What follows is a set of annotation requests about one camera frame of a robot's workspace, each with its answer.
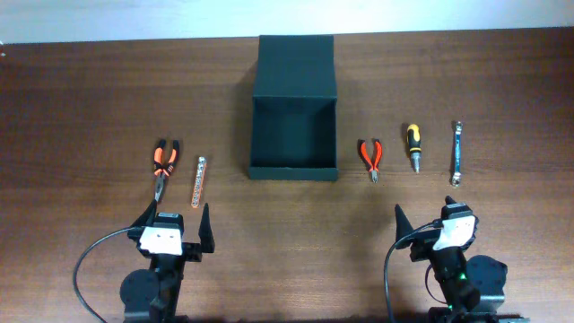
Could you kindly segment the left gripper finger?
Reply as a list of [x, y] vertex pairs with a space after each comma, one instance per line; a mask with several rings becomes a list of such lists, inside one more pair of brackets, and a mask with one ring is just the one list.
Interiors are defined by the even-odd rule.
[[132, 223], [132, 227], [149, 226], [156, 215], [158, 202], [153, 199], [143, 213]]
[[213, 231], [210, 223], [209, 205], [204, 204], [202, 218], [198, 229], [198, 236], [200, 238], [200, 246], [203, 253], [214, 253], [215, 242]]

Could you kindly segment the chrome combination wrench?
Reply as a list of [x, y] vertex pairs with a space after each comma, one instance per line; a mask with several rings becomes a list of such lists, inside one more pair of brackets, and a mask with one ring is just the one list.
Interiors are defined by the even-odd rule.
[[461, 183], [461, 135], [463, 130], [463, 123], [457, 121], [454, 129], [454, 164], [453, 174], [450, 180], [453, 187], [458, 187]]

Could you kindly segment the orange long-nose pliers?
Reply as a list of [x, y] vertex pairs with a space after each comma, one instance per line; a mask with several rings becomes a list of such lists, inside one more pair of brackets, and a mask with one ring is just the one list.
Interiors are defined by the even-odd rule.
[[164, 160], [163, 153], [166, 151], [166, 144], [167, 141], [165, 139], [161, 139], [157, 143], [153, 152], [153, 174], [156, 178], [154, 184], [154, 199], [157, 203], [162, 199], [165, 182], [176, 168], [178, 158], [180, 156], [179, 140], [173, 140], [171, 144], [170, 157], [167, 160]]

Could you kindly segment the red small cutting pliers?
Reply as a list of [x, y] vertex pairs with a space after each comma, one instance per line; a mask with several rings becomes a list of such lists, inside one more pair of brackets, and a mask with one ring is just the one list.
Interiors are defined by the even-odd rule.
[[378, 173], [379, 173], [379, 164], [382, 159], [383, 148], [382, 143], [377, 139], [372, 139], [373, 143], [373, 152], [372, 154], [368, 154], [367, 152], [367, 142], [365, 140], [360, 139], [358, 141], [358, 151], [361, 157], [361, 160], [364, 162], [367, 171], [370, 174], [371, 181], [373, 183], [378, 182]]

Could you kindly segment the yellow black stubby screwdriver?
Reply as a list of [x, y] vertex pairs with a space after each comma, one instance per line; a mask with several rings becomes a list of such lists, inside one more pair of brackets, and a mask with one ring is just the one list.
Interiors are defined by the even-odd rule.
[[422, 137], [420, 128], [416, 124], [411, 124], [407, 127], [406, 139], [413, 171], [419, 173], [421, 169]]

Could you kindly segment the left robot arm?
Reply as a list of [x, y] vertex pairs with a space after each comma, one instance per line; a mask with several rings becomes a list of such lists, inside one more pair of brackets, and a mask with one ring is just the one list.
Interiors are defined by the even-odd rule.
[[200, 262], [204, 254], [215, 250], [208, 205], [203, 208], [198, 243], [182, 240], [181, 214], [159, 213], [157, 206], [153, 200], [127, 231], [150, 265], [130, 273], [120, 286], [125, 322], [188, 322], [187, 315], [176, 313], [185, 265]]

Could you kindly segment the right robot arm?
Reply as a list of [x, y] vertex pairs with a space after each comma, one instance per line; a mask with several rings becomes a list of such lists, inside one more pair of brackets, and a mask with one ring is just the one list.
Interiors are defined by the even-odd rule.
[[518, 314], [499, 314], [506, 300], [504, 286], [508, 266], [494, 258], [478, 255], [466, 258], [465, 252], [474, 243], [479, 219], [464, 203], [445, 197], [440, 217], [414, 228], [400, 205], [395, 206], [396, 241], [387, 252], [384, 264], [384, 288], [387, 313], [393, 314], [388, 286], [388, 265], [392, 253], [410, 250], [414, 263], [427, 261], [425, 274], [433, 275], [443, 299], [432, 307], [427, 322], [528, 322]]

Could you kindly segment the black open box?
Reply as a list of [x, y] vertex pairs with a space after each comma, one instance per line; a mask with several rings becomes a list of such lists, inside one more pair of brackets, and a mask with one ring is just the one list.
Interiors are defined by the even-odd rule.
[[336, 181], [335, 39], [259, 37], [251, 179]]

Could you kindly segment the orange socket bit rail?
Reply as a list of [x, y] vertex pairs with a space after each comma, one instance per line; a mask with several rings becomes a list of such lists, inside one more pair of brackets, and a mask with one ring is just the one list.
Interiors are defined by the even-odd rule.
[[191, 196], [191, 206], [193, 208], [198, 208], [200, 206], [206, 166], [207, 166], [207, 159], [204, 156], [199, 156], [197, 160], [196, 176]]

